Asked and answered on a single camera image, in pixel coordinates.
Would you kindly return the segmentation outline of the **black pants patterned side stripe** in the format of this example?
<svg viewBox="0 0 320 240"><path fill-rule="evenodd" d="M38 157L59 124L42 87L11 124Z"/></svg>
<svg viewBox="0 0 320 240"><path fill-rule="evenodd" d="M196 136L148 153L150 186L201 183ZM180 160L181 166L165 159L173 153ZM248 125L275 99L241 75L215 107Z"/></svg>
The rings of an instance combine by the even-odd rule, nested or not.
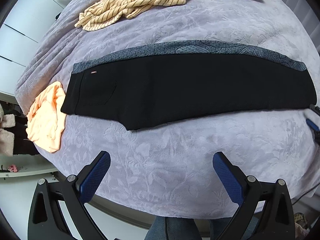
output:
<svg viewBox="0 0 320 240"><path fill-rule="evenodd" d="M261 47L187 40L76 63L61 111L127 130L228 112L306 109L317 102L304 63Z"/></svg>

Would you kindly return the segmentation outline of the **patterned handbag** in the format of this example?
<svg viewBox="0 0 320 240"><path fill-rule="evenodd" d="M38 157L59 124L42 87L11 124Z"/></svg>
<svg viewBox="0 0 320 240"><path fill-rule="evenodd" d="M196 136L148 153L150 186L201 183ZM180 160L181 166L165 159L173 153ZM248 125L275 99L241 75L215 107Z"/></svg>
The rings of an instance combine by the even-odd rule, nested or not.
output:
<svg viewBox="0 0 320 240"><path fill-rule="evenodd" d="M295 240L304 239L309 234L309 224L303 213L294 214Z"/></svg>

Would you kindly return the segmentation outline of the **orange fleece garment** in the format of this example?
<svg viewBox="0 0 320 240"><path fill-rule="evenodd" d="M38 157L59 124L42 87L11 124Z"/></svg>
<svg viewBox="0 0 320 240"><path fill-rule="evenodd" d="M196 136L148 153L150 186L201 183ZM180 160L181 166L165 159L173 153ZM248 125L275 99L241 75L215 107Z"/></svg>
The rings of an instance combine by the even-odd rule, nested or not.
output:
<svg viewBox="0 0 320 240"><path fill-rule="evenodd" d="M66 120L66 114L61 112L65 97L62 84L56 81L35 98L27 114L28 139L49 153L60 149Z"/></svg>

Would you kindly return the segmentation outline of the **operator blue jeans legs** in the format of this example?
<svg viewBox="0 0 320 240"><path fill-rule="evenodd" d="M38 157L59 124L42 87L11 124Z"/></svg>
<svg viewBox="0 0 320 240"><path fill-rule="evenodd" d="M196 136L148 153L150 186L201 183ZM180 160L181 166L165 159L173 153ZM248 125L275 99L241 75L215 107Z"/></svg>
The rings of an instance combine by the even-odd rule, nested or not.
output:
<svg viewBox="0 0 320 240"><path fill-rule="evenodd" d="M217 239L231 218L209 220L210 239ZM193 219L156 216L146 240L199 239L202 237Z"/></svg>

